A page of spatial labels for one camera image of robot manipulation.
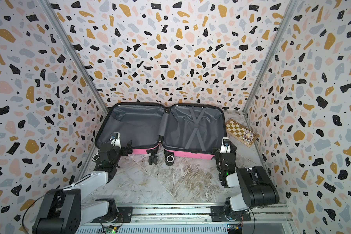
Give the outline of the pink hard-shell kids suitcase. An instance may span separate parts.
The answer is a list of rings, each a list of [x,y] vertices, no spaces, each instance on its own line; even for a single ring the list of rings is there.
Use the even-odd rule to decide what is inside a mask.
[[[220,152],[222,138],[227,137],[225,116],[215,106],[181,103],[165,107],[158,103],[122,102],[109,109],[95,140],[100,148],[120,133],[122,145],[132,143],[133,154],[151,154],[165,150],[168,165],[175,157],[206,159]]]

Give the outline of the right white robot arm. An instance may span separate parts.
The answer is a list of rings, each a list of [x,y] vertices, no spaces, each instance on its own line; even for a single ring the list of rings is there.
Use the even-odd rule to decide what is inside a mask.
[[[232,152],[217,152],[215,160],[221,185],[240,189],[237,195],[228,197],[224,202],[221,213],[227,220],[243,218],[244,212],[251,208],[279,203],[278,191],[262,166],[238,168],[236,155]]]

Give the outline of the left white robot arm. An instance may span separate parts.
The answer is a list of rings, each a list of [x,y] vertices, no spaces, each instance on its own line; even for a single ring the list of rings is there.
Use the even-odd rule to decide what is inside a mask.
[[[90,174],[66,187],[51,189],[39,197],[41,205],[31,229],[21,223],[26,234],[74,234],[78,228],[94,219],[117,213],[114,199],[99,199],[90,204],[82,201],[96,189],[110,182],[117,173],[122,156],[133,153],[132,143],[118,146],[105,143],[92,161],[96,166]]]

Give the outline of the wooden chess board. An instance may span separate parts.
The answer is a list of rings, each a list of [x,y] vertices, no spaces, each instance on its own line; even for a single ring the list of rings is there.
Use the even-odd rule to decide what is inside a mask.
[[[244,145],[251,147],[254,142],[258,139],[259,135],[254,133],[254,138],[252,140],[252,142],[246,142],[242,135],[244,133],[245,130],[249,130],[248,128],[244,127],[243,125],[241,125],[240,123],[236,122],[233,119],[229,119],[226,122],[226,130],[227,133],[229,135],[231,135],[232,137],[234,137],[235,139],[237,139],[238,141],[240,141],[241,143],[243,143]]]

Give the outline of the small card box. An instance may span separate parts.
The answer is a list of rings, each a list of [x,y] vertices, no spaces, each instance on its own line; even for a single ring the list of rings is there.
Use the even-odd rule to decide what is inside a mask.
[[[245,130],[242,137],[246,142],[252,142],[254,133],[252,131]]]

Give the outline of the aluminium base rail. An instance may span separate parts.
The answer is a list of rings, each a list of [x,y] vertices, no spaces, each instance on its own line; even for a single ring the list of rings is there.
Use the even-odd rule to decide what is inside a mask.
[[[296,234],[284,204],[252,208],[226,217],[218,203],[119,204],[117,217],[100,217],[73,234]]]

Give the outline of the left aluminium corner post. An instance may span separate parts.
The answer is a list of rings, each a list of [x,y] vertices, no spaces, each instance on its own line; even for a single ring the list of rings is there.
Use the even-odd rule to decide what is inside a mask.
[[[67,53],[70,55],[72,61],[76,65],[76,68],[78,69],[78,71],[81,72],[81,74],[82,74],[83,78],[85,79],[86,84],[88,85],[91,93],[95,97],[97,104],[100,106],[100,109],[103,111],[104,115],[107,115],[108,108],[105,106],[103,99],[101,98],[100,94],[98,93],[97,88],[95,87],[93,81],[90,78],[90,75],[88,74],[87,70],[85,69],[83,63],[81,62],[76,50],[73,47],[73,44],[68,39],[68,36],[67,36],[64,28],[62,27],[62,24],[59,21],[56,13],[52,9],[50,2],[49,1],[38,1],[38,2],[40,5],[40,8],[43,10],[46,17],[50,20],[53,28],[55,29],[55,31],[59,35],[59,39],[63,43]]]

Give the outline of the aluminium corner post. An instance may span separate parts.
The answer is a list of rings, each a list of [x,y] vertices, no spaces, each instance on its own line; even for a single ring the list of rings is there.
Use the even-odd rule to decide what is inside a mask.
[[[38,2],[40,5],[40,8],[43,10],[46,17],[50,20],[53,28],[55,29],[55,31],[59,35],[59,39],[63,43],[67,53],[70,55],[72,61],[76,65],[76,68],[78,69],[78,71],[81,72],[81,74],[82,74],[83,78],[85,79],[86,84],[88,85],[91,93],[95,97],[97,104],[100,106],[100,109],[103,111],[104,115],[107,115],[108,108],[105,106],[103,99],[101,98],[100,94],[98,93],[97,88],[95,87],[93,81],[90,78],[90,75],[88,74],[87,70],[85,69],[83,63],[81,62],[76,50],[73,47],[73,44],[68,39],[68,36],[67,36],[64,28],[62,27],[62,24],[59,21],[56,13],[52,9],[50,2],[49,1],[38,1]]]
[[[298,3],[299,3],[298,0],[291,0],[291,1],[289,1],[289,4],[288,4],[288,6],[286,8],[286,11],[284,13],[283,19],[282,19],[282,21],[281,21],[281,23],[280,23],[280,25],[278,27],[278,31],[277,31],[277,33],[276,33],[276,35],[274,37],[274,40],[273,40],[273,42],[272,42],[272,44],[271,44],[271,46],[269,48],[269,51],[268,51],[268,53],[267,53],[267,55],[265,57],[263,65],[262,65],[262,67],[261,67],[261,69],[260,69],[260,71],[258,73],[258,77],[257,77],[257,79],[256,79],[256,81],[255,81],[255,83],[254,83],[254,85],[252,87],[252,90],[251,90],[251,92],[249,94],[249,97],[248,97],[248,99],[246,101],[246,104],[245,104],[245,106],[244,106],[244,108],[242,110],[243,114],[248,113],[249,108],[250,108],[250,104],[252,104],[253,101],[254,101],[255,93],[259,89],[259,85],[261,84],[261,82],[262,82],[262,80],[263,80],[263,78],[264,78],[264,76],[265,76],[265,74],[266,74],[266,72],[267,72],[267,70],[269,68],[271,60],[272,60],[273,56],[275,55],[275,53],[277,51],[277,48],[278,48],[278,46],[279,46],[279,44],[280,44],[280,42],[281,42],[281,40],[283,38],[283,35],[284,35],[285,31],[286,31],[288,23],[290,22],[291,16],[293,15]]]

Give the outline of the right aluminium corner post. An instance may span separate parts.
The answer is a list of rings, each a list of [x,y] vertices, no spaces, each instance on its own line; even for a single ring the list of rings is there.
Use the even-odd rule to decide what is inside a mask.
[[[276,33],[276,35],[274,37],[274,40],[273,40],[273,42],[272,42],[272,44],[271,44],[271,46],[269,48],[269,51],[268,51],[268,53],[267,53],[267,55],[265,57],[263,65],[262,65],[262,67],[261,67],[261,69],[260,69],[260,71],[258,73],[258,77],[257,77],[257,79],[256,79],[256,81],[255,81],[255,83],[254,83],[254,85],[252,87],[252,90],[251,90],[251,92],[249,94],[249,97],[248,97],[248,99],[246,101],[246,104],[245,104],[245,106],[244,106],[244,108],[242,110],[243,114],[248,113],[249,108],[250,108],[250,104],[252,104],[253,101],[254,101],[255,93],[259,89],[259,85],[261,84],[261,82],[262,82],[262,80],[263,80],[263,78],[264,78],[264,76],[265,76],[265,74],[266,74],[266,72],[267,72],[267,70],[269,68],[271,60],[272,60],[273,56],[275,55],[275,53],[277,51],[277,48],[278,48],[278,46],[279,46],[279,44],[280,44],[280,42],[281,42],[281,40],[283,38],[283,35],[284,35],[285,31],[286,31],[288,23],[290,22],[291,16],[293,15],[298,3],[299,3],[298,0],[291,0],[291,1],[289,1],[289,4],[288,4],[288,6],[286,8],[286,11],[284,13],[283,19],[282,19],[282,21],[281,21],[281,23],[280,23],[280,25],[278,27],[278,31],[277,31],[277,33]]]

